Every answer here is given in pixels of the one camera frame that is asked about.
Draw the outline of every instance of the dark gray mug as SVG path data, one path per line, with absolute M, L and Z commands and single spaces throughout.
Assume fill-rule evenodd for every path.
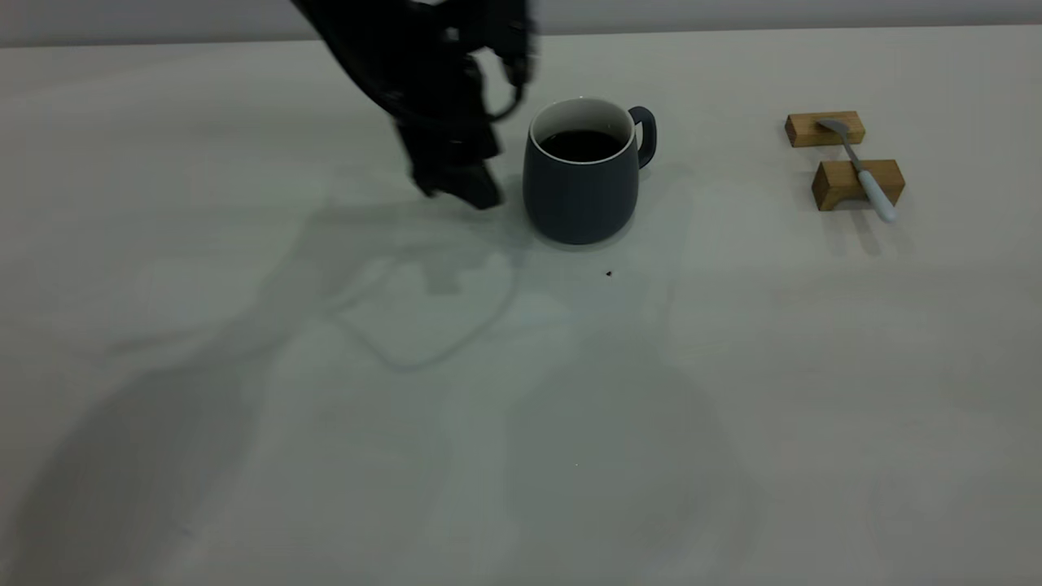
M 637 124 L 644 124 L 639 148 Z M 577 155 L 570 158 L 548 152 L 551 138 L 577 130 L 607 135 L 617 152 L 603 151 L 595 161 L 574 148 Z M 576 98 L 543 108 L 528 128 L 524 155 L 524 202 L 532 224 L 566 244 L 599 242 L 622 229 L 637 206 L 638 171 L 654 156 L 656 138 L 654 116 L 641 106 L 626 112 L 605 100 Z

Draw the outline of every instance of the white table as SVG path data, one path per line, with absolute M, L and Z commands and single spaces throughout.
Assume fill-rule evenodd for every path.
M 0 51 L 13 584 L 1042 579 L 1042 27 L 541 45 L 485 214 L 317 43 Z M 660 148 L 575 251 L 518 187 L 579 94 Z M 830 109 L 897 224 L 816 210 Z

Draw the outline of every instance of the gray background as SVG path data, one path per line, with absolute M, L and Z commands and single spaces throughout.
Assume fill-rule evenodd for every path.
M 0 46 L 302 39 L 290 0 L 2 0 Z M 537 0 L 544 32 L 1042 22 L 1040 0 Z

